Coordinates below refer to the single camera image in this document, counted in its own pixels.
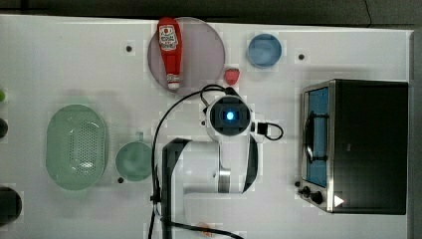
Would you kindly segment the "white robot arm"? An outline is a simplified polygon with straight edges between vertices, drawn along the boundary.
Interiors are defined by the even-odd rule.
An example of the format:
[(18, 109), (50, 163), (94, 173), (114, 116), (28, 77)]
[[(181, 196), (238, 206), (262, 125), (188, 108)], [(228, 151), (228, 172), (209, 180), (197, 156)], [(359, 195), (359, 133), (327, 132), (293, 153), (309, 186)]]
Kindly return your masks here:
[(243, 239), (240, 235), (187, 222), (184, 197), (191, 193), (246, 192), (256, 180), (258, 142), (254, 115), (238, 96), (223, 96), (206, 109), (210, 139), (176, 138), (162, 150), (162, 239)]

